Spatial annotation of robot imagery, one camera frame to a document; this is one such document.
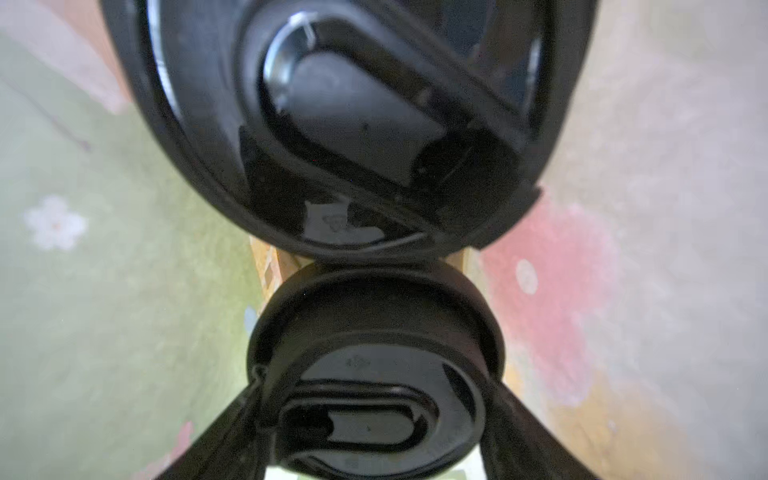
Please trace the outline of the pulp cup carrier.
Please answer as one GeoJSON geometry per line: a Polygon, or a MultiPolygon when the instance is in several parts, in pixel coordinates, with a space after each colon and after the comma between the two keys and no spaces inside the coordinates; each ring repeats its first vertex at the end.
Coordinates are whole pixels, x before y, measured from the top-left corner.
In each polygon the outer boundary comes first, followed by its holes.
{"type": "Polygon", "coordinates": [[[289,277],[312,263],[310,259],[281,250],[253,236],[249,237],[249,245],[265,302],[289,277]]]}

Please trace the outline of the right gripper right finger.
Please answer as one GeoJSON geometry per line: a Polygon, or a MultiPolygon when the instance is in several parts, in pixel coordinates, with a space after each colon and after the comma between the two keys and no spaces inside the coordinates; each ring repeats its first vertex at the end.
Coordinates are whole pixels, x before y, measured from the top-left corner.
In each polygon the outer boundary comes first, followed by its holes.
{"type": "Polygon", "coordinates": [[[486,382],[486,420],[480,451],[489,479],[595,479],[498,380],[486,382]]]}

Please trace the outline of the black cup lid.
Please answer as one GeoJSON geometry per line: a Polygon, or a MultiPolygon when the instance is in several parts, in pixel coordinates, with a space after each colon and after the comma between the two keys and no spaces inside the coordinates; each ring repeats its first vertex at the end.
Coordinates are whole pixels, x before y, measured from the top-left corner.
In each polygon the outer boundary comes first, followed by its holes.
{"type": "Polygon", "coordinates": [[[313,264],[274,293],[247,350],[267,462],[323,479],[423,479],[480,442],[505,360],[486,300],[443,262],[313,264]]]}
{"type": "Polygon", "coordinates": [[[537,202],[594,1],[104,1],[134,100],[213,207],[281,249],[406,263],[537,202]]]}

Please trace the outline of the white illustrated paper bag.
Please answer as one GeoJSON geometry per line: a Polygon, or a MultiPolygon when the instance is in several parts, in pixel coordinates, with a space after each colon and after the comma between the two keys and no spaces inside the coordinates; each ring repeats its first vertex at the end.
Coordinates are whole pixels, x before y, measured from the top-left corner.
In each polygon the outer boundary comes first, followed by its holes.
{"type": "MultiPolygon", "coordinates": [[[[506,384],[602,478],[765,478],[766,3],[603,2],[543,184],[462,258],[506,384]]],[[[2,477],[156,477],[244,386],[264,303],[98,4],[3,2],[2,477]]]]}

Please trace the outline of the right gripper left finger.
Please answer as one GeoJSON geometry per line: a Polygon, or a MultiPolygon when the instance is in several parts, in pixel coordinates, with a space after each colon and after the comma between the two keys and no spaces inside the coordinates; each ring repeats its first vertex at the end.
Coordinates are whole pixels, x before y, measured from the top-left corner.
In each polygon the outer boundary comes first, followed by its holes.
{"type": "Polygon", "coordinates": [[[253,380],[161,480],[263,479],[274,460],[274,431],[261,424],[263,381],[253,380]]]}

